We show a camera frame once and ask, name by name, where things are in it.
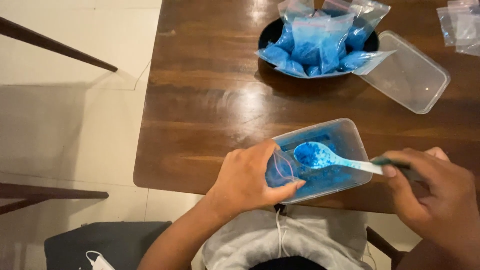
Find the clear plastic container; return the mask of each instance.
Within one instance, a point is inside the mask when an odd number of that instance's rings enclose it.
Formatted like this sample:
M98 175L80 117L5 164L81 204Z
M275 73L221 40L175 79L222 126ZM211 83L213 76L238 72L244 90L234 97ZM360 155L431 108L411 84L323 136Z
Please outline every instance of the clear plastic container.
M392 31L378 39L378 50L397 51L360 77L414 113L428 113L450 83L448 71Z
M283 204L297 203L342 191L364 184L372 178L370 172L338 165L323 169L310 169L298 163L293 156L293 150L299 144L316 141L324 143L343 158L368 161L358 130L350 119L341 118L316 124L273 139L293 160L292 166L296 169L298 178L307 181L293 198L283 201Z

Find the hand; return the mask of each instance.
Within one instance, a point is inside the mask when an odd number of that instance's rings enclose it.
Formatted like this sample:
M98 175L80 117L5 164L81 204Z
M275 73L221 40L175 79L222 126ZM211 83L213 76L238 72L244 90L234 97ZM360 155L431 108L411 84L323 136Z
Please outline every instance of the hand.
M223 160L215 184L205 195L219 214L236 215L275 205L295 195L305 184L296 181L277 188L270 188L265 181L267 161L280 147L274 140L265 140L248 149L236 149Z
M438 147L426 152L388 151L382 156L409 164L429 189L427 196L415 197L398 168L383 167L384 175L390 178L396 213L403 223L422 238L454 253L480 245L480 215L471 172L451 163Z

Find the person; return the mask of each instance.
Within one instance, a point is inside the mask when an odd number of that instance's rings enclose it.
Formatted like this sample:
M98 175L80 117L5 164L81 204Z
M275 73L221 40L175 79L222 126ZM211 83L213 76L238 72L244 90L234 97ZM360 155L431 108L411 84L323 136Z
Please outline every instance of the person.
M294 196L305 183L267 186L266 164L278 148L269 139L228 153L212 188L157 238L138 270L188 269L204 243L208 270L371 269L360 261L366 245L361 212L294 206L295 213L288 209L279 217L262 210ZM480 269L473 174L438 147L388 151L381 158L409 164L429 190L419 196L398 168L382 167L396 214L423 238L396 269Z

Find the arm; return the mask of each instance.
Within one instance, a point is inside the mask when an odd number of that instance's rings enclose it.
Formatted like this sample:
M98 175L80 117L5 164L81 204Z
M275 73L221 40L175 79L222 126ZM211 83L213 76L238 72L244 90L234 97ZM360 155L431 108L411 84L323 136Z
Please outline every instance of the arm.
M397 270L480 269L480 214L472 173L451 163L437 147L388 151L383 157L409 164L425 179L420 187L397 168L383 167L398 217L424 239Z
M292 197L305 181L277 188L265 181L266 164L276 148L269 139L228 153L213 187L155 240L138 270L185 270L201 245L237 215Z

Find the white tile floor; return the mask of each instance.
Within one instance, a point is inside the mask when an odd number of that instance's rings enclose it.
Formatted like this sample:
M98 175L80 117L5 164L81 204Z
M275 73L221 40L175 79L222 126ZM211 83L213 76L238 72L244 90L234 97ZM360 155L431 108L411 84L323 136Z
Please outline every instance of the white tile floor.
M132 181L160 7L161 0L0 0L0 16L119 68L113 74L0 36L0 182L110 194L1 215L0 270L45 269L43 241L83 223L174 221L201 198ZM396 216L369 214L369 224L397 248L419 241ZM388 258L371 251L377 269L389 269Z

